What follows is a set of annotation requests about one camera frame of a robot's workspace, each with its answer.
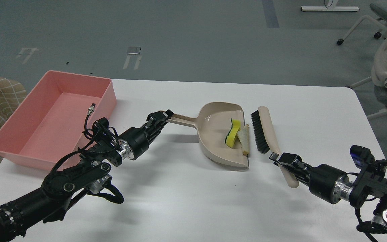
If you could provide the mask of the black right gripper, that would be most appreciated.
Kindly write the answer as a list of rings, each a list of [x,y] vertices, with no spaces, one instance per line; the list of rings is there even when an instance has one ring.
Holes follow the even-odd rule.
[[[309,187],[310,193],[334,205],[340,201],[341,189],[347,183],[347,173],[327,164],[313,167],[303,162],[299,155],[272,153],[270,160],[282,170],[290,187],[299,183]]]

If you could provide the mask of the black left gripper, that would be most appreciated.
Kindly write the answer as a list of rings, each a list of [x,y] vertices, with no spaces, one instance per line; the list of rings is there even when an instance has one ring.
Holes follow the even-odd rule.
[[[167,121],[174,115],[170,109],[166,111],[156,111],[148,115],[146,127],[131,127],[122,134],[118,135],[118,139],[123,140],[131,149],[131,160],[136,160],[146,150],[150,144],[157,138],[163,130]]]

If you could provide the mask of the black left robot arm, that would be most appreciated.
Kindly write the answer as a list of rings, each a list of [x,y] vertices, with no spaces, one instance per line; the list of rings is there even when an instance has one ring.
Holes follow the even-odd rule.
[[[139,128],[122,134],[109,126],[106,118],[84,127],[89,142],[61,158],[44,178],[40,188],[0,206],[0,242],[25,236],[39,222],[62,221],[66,212],[84,196],[97,196],[109,202],[124,202],[122,193],[109,175],[123,160],[135,160],[149,149],[174,115],[171,110],[150,113]]]

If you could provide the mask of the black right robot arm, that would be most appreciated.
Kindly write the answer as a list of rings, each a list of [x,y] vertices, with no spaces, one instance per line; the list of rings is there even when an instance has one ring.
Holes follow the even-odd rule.
[[[296,154],[272,153],[270,159],[275,165],[286,168],[298,182],[309,188],[310,193],[324,201],[332,205],[341,200],[349,202],[359,222],[357,230],[374,242],[373,233],[387,234],[387,160],[376,160],[368,148],[357,145],[352,145],[350,155],[359,168],[359,172],[354,173],[355,181],[350,181],[349,173],[327,164],[312,167]],[[360,209],[368,196],[378,199],[378,204],[372,220],[362,221]]]

